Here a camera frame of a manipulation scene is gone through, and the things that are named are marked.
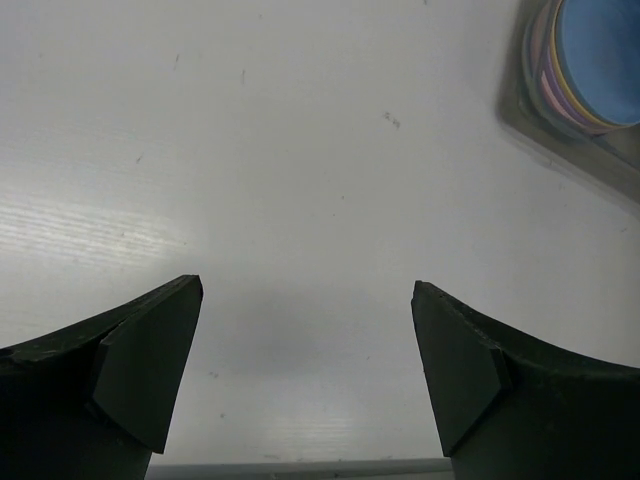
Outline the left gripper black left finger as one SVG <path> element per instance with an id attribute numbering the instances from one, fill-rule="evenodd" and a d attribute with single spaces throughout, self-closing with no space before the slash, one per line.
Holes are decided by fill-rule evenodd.
<path id="1" fill-rule="evenodd" d="M 4 479 L 142 479 L 164 452 L 203 301 L 183 275 L 1 351 Z"/>

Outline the purple plate front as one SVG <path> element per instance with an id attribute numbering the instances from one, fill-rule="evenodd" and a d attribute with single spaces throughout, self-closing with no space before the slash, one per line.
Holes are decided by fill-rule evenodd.
<path id="1" fill-rule="evenodd" d="M 591 136 L 600 135 L 599 133 L 588 132 L 585 129 L 582 129 L 580 125 L 575 123 L 574 114 L 570 114 L 568 105 L 560 96 L 559 86 L 556 83 L 554 72 L 551 69 L 550 55 L 548 50 L 551 21 L 552 19 L 550 19 L 547 23 L 549 32 L 546 33 L 544 42 L 541 44 L 542 50 L 538 62 L 538 68 L 540 70 L 539 79 L 541 82 L 541 91 L 542 96 L 544 97 L 544 101 L 548 105 L 548 109 L 552 111 L 556 117 L 558 117 L 562 121 L 565 121 L 572 129 Z"/>

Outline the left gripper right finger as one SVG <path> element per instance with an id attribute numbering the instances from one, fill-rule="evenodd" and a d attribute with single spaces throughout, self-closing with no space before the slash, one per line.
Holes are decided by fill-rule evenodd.
<path id="1" fill-rule="evenodd" d="M 458 479 L 635 479 L 639 372 L 537 339 L 419 281 L 412 318 Z"/>

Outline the blue plate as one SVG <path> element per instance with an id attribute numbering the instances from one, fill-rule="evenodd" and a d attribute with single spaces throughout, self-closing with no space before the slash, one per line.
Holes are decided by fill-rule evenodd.
<path id="1" fill-rule="evenodd" d="M 565 78 L 599 119 L 639 123 L 639 3 L 564 1 L 556 40 Z"/>

